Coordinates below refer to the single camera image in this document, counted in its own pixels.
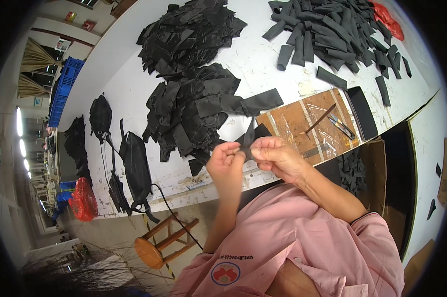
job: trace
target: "pink work uniform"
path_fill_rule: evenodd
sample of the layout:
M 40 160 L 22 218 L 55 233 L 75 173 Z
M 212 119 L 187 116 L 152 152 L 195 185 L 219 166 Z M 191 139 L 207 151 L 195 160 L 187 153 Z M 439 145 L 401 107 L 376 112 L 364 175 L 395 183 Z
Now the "pink work uniform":
M 217 251 L 182 270 L 171 296 L 265 296 L 286 258 L 322 297 L 400 296 L 404 286 L 397 246 L 379 214 L 349 225 L 286 183 L 246 205 Z

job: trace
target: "finger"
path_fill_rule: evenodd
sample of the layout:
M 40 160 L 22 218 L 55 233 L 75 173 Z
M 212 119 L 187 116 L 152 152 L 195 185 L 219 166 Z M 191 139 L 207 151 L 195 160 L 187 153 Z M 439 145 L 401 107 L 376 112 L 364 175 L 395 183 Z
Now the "finger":
M 283 153 L 279 148 L 252 148 L 251 155 L 257 160 L 281 162 Z
M 230 165 L 232 164 L 232 159 L 233 159 L 234 157 L 235 157 L 235 155 L 228 155 L 228 156 L 225 158 L 224 163 L 230 166 Z
M 232 159 L 232 169 L 242 170 L 245 163 L 245 153 L 243 151 L 238 151 Z
M 265 171 L 270 171 L 272 166 L 271 164 L 258 164 L 258 168 Z
M 251 144 L 250 148 L 278 148 L 283 146 L 284 140 L 278 136 L 260 137 Z
M 233 150 L 237 147 L 240 147 L 240 144 L 238 142 L 225 142 L 223 144 L 220 144 L 214 148 L 214 151 L 212 152 L 212 158 L 223 159 L 224 156 L 227 155 L 226 152 L 228 150 Z

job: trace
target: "white work table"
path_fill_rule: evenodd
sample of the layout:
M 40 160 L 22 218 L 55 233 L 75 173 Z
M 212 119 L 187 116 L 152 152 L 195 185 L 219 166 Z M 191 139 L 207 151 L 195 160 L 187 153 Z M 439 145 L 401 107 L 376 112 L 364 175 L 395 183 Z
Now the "white work table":
M 277 88 L 284 103 L 289 104 L 332 89 L 332 85 L 315 77 L 318 66 L 331 72 L 334 71 L 318 57 L 315 57 L 315 63 L 306 62 L 304 68 L 297 65 L 288 65 L 284 72 L 276 69 L 280 47 L 286 43 L 290 32 L 281 33 L 271 42 L 263 39 L 261 35 L 274 22 L 270 19 L 271 10 L 268 4 L 265 1 L 258 1 L 258 5 L 255 5 L 256 1 L 228 1 L 229 9 L 235 11 L 235 16 L 248 23 L 248 26 L 241 32 L 239 38 L 232 40 L 231 48 L 220 49 L 216 59 L 212 61 L 212 63 L 221 63 L 224 68 L 229 69 L 237 78 L 242 80 L 236 95 L 248 98 Z M 75 117 L 84 114 L 86 124 L 85 149 L 88 152 L 88 166 L 93 180 L 93 192 L 99 205 L 100 218 L 126 216 L 126 214 L 118 213 L 115 210 L 108 194 L 107 180 L 110 179 L 110 169 L 112 168 L 112 150 L 108 145 L 102 147 L 106 167 L 104 169 L 100 143 L 94 135 L 90 136 L 89 110 L 91 103 L 94 98 L 105 92 L 105 97 L 113 111 L 110 132 L 117 149 L 120 145 L 120 119 L 123 119 L 125 132 L 131 131 L 141 136 L 147 125 L 146 115 L 149 111 L 145 103 L 163 79 L 156 78 L 155 72 L 151 75 L 143 72 L 141 58 L 137 57 L 141 49 L 134 43 L 142 28 L 150 22 L 157 21 L 159 16 L 165 13 L 168 3 L 180 3 L 182 1 L 149 1 L 147 6 L 143 2 L 143 0 L 138 1 L 126 12 L 91 53 L 70 92 L 59 125 L 59 131 L 65 131 Z M 155 13 L 150 14 L 148 11 L 151 9 L 147 9 L 144 13 L 148 15 L 148 20 L 143 21 L 144 13 L 140 14 L 136 9 L 145 9 L 145 7 L 149 8 L 153 5 L 156 7 Z M 124 40 L 123 35 L 126 34 L 129 37 Z M 380 32 L 372 36 L 386 45 Z M 125 45 L 127 46 L 126 50 L 111 53 L 109 47 L 113 44 L 113 38 L 116 38 L 117 42 L 128 42 Z M 380 72 L 375 64 L 366 68 L 363 64 L 357 62 L 360 68 L 357 74 L 353 74 L 346 66 L 342 66 L 339 72 L 335 72 L 336 75 L 347 80 L 349 88 L 354 86 L 362 88 L 373 113 L 379 134 L 405 120 L 437 91 L 437 89 L 428 86 L 402 42 L 393 38 L 392 43 L 397 45 L 401 55 L 408 59 L 412 78 L 408 78 L 403 63 L 400 68 L 401 80 L 395 78 L 392 69 L 389 70 L 390 79 L 386 80 L 386 84 L 391 107 L 385 107 L 382 103 L 375 82 L 375 78 L 380 76 Z M 128 55 L 128 58 L 125 59 L 121 56 L 122 54 Z M 117 61 L 114 60 L 115 57 L 116 60 L 122 61 L 121 65 L 117 65 Z M 351 113 L 344 92 L 342 90 L 339 90 L 339 92 Z M 249 123 L 250 119 L 245 116 L 230 115 L 218 132 L 222 139 L 233 141 L 247 130 Z M 359 142 L 362 144 L 360 134 L 358 131 L 356 133 Z M 188 160 L 191 157 L 180 158 L 179 153 L 173 151 L 169 162 L 161 163 L 159 162 L 158 144 L 150 140 L 146 144 L 146 149 L 152 181 L 160 185 L 172 208 L 217 198 L 212 180 L 205 167 L 196 177 L 191 176 L 188 165 Z M 120 158 L 118 156 L 116 158 L 117 173 L 124 184 L 125 196 L 131 204 L 132 197 L 126 183 L 124 167 Z M 244 165 L 244 190 L 258 187 L 276 179 L 273 174 L 260 171 L 253 161 Z M 167 209 L 160 198 L 159 191 L 153 188 L 153 195 L 148 197 L 152 211 Z

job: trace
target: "wooden stick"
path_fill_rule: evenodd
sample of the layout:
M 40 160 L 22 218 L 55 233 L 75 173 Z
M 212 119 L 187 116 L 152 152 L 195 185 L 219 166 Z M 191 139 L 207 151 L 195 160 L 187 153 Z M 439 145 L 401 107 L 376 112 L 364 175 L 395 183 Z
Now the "wooden stick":
M 324 119 L 328 114 L 331 113 L 331 111 L 335 108 L 336 103 L 334 103 L 331 107 L 328 108 L 328 110 L 326 110 L 326 112 L 322 115 L 322 117 L 320 117 L 309 129 L 307 129 L 304 132 L 301 132 L 300 134 L 307 134 L 309 131 L 311 131 L 312 129 L 314 129 L 314 127 L 317 126 L 317 124 L 319 124 L 322 119 Z

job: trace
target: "logo on shirt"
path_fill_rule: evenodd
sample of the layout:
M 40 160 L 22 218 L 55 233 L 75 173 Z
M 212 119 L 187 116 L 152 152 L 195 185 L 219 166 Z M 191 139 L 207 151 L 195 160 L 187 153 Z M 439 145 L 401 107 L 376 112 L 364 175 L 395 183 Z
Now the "logo on shirt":
M 228 286 L 240 277 L 240 268 L 231 262 L 222 262 L 215 265 L 210 272 L 212 280 L 220 286 Z

